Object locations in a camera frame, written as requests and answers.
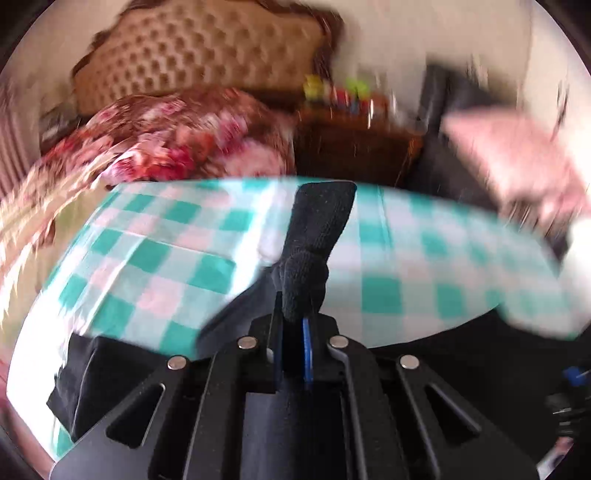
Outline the beige tufted headboard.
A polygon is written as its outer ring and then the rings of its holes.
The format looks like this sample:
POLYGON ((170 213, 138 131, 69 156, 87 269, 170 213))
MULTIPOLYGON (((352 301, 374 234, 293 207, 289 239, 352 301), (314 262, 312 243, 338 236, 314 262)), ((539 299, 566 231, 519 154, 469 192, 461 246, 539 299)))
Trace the beige tufted headboard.
POLYGON ((300 3, 132 1, 73 67, 77 108, 213 85, 294 109, 305 78, 332 80, 343 29, 338 12, 300 3))

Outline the red floral quilt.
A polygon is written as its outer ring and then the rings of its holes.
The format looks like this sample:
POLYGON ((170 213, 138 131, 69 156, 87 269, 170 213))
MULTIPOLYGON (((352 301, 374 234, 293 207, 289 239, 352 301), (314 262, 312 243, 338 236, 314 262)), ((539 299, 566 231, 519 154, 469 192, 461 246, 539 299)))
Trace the red floral quilt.
POLYGON ((1 203, 1 277, 84 191, 135 181, 293 175, 294 120, 249 93, 195 87, 133 95, 96 113, 34 164, 1 203))

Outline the black leather chair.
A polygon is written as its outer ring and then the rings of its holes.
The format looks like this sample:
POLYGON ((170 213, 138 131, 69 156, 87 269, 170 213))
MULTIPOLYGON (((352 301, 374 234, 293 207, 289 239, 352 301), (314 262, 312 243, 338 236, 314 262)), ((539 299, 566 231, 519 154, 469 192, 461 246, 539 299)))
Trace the black leather chair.
POLYGON ((423 147, 405 176, 404 186, 413 192, 496 212, 497 204, 457 157, 441 124, 449 113, 508 104, 466 74, 445 64, 428 63, 419 107, 419 118, 427 131, 423 147))

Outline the dark wooden nightstand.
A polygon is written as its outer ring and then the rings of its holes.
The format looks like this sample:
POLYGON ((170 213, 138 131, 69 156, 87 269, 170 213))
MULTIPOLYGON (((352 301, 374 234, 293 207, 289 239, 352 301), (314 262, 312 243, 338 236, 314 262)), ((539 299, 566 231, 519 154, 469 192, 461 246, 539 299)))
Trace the dark wooden nightstand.
POLYGON ((422 133, 387 120, 304 105, 297 111, 294 168, 301 177, 397 187, 423 143, 422 133))

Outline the items on nightstand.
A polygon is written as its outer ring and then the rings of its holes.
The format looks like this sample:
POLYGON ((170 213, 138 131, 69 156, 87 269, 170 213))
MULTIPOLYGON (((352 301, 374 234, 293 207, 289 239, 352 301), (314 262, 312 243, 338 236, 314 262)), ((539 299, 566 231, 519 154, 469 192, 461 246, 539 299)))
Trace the items on nightstand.
POLYGON ((377 77, 349 78, 337 85, 318 75, 308 75, 303 90, 305 101, 311 105, 369 118, 386 118, 391 113, 390 97, 377 77))

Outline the pink floral pillow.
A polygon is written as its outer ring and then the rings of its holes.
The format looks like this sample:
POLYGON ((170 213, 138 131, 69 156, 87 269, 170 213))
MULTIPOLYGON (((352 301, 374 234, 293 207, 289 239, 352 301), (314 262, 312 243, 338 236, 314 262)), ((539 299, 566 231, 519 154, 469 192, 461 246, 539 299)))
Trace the pink floral pillow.
POLYGON ((563 147, 526 114, 480 107, 445 115, 441 131, 509 219, 519 207, 547 233, 590 215, 590 198, 563 147))

